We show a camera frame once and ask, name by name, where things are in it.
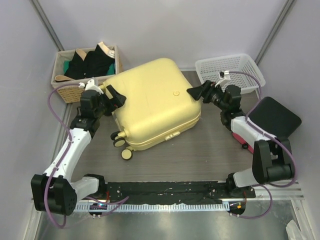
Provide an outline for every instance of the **black wheel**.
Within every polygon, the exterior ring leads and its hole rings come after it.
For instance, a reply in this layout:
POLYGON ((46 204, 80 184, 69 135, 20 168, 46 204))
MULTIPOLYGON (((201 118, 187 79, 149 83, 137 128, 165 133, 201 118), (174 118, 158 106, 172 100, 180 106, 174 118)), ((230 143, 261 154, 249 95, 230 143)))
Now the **black wheel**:
POLYGON ((120 133, 120 131, 115 131, 110 135, 112 141, 116 140, 116 137, 118 137, 118 133, 120 133))
POLYGON ((242 148, 243 148, 243 149, 248 149, 248 148, 249 148, 249 144, 248 144, 248 143, 242 144, 242 148))
POLYGON ((129 161, 130 159, 132 159, 132 156, 133 156, 133 153, 128 148, 123 149, 121 152, 121 157, 126 161, 129 161))
POLYGON ((116 140, 113 141, 113 146, 119 148, 126 143, 126 140, 123 137, 118 137, 116 140))

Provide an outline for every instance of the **metal pole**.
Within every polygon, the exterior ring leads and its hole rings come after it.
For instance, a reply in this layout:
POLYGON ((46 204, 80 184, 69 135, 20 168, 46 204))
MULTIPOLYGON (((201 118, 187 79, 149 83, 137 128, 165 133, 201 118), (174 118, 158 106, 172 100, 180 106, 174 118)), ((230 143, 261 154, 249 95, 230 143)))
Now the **metal pole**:
POLYGON ((41 7, 38 0, 29 0, 34 7, 34 10, 36 11, 37 15, 39 16, 41 22, 43 23, 45 29, 47 30, 48 34, 50 35, 52 41, 56 45, 59 51, 64 51, 64 47, 62 46, 54 28, 52 27, 49 19, 47 18, 47 15, 43 8, 41 7))
POLYGON ((287 16, 289 15, 289 13, 290 13, 291 9, 293 8, 293 6, 295 5, 296 1, 297 0, 287 0, 286 3, 283 5, 283 8, 282 8, 278 18, 276 19, 268 37, 264 41, 262 48, 261 48, 258 56, 255 59, 255 63, 257 65, 259 65, 262 58, 265 56, 268 48, 270 47, 271 43, 275 39, 277 33, 279 32, 281 26, 285 22, 287 16))

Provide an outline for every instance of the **green cloth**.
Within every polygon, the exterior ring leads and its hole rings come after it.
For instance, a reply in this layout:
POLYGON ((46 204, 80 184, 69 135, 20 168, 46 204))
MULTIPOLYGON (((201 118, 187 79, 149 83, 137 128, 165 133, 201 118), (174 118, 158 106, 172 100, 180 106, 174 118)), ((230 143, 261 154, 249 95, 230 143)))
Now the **green cloth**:
MULTIPOLYGON (((63 63, 63 72, 66 73, 66 71, 68 70, 69 68, 69 62, 70 61, 64 61, 63 63)), ((108 72, 106 73, 106 76, 108 75, 114 75, 116 74, 116 68, 115 68, 115 63, 112 63, 109 67, 109 70, 108 72)))

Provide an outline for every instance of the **basket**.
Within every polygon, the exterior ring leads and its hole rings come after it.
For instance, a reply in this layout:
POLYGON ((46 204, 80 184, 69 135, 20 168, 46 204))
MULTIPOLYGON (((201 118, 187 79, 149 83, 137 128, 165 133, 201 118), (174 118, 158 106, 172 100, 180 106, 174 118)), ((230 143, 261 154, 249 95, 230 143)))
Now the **basket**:
MULTIPOLYGON (((119 51, 117 46, 107 46, 110 50, 114 50, 114 63, 115 63, 115 74, 119 74, 123 72, 122 63, 119 58, 119 51)), ((89 51, 94 51, 96 48, 82 48, 82 50, 86 53, 89 51)), ((64 74, 64 62, 72 60, 74 54, 74 50, 67 50, 67 51, 59 51, 56 54, 54 67, 53 67, 53 73, 51 78, 51 85, 54 88, 57 88, 64 84, 79 84, 79 83, 87 83, 90 78, 84 78, 84 79, 78 79, 78 80, 72 80, 72 81, 65 81, 65 82, 57 82, 55 81, 55 77, 57 75, 63 75, 64 74)), ((95 77, 95 79, 98 81, 98 84, 102 84, 106 79, 111 78, 114 75, 107 75, 107 76, 98 76, 95 77)), ((57 92, 62 97, 62 99, 67 103, 76 103, 80 101, 81 94, 83 93, 84 89, 78 88, 77 86, 66 86, 62 87, 57 92)))
MULTIPOLYGON (((195 63, 195 69, 202 84, 206 80, 218 82, 221 71, 245 72, 256 77, 262 87, 266 84, 255 61, 244 53, 199 60, 195 63)), ((232 84, 241 88, 241 94, 248 94, 259 87, 251 77, 243 74, 230 74, 230 78, 231 81, 222 87, 223 90, 232 84)))

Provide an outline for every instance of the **wicker basket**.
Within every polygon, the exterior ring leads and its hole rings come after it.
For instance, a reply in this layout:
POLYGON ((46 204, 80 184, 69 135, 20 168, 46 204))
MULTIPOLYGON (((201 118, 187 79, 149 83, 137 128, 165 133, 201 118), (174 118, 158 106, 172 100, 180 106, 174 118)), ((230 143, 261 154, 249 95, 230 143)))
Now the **wicker basket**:
MULTIPOLYGON (((114 50, 114 62, 115 62, 115 74, 119 74, 123 72, 122 63, 119 58, 119 52, 117 46, 107 46, 109 49, 114 50)), ((92 48, 82 48, 83 51, 88 53, 89 51, 94 51, 95 47, 92 48)), ((79 80, 73 80, 73 81, 65 81, 65 82, 57 82, 55 81, 55 77, 57 75, 63 75, 64 74, 64 62, 72 60, 76 50, 67 50, 67 51, 59 51, 56 54, 54 67, 53 67, 53 73, 51 78, 51 85, 54 88, 57 88, 64 84, 78 84, 78 83, 87 83, 90 78, 84 78, 79 80)), ((95 77, 96 80, 98 80, 99 85, 102 84, 106 79, 111 78, 114 75, 107 75, 107 76, 98 76, 95 77)), ((63 88, 60 88, 57 92, 60 94, 60 96, 63 98, 63 100, 67 103, 76 103, 80 101, 81 94, 83 93, 83 89, 78 88, 77 86, 66 86, 63 88)))

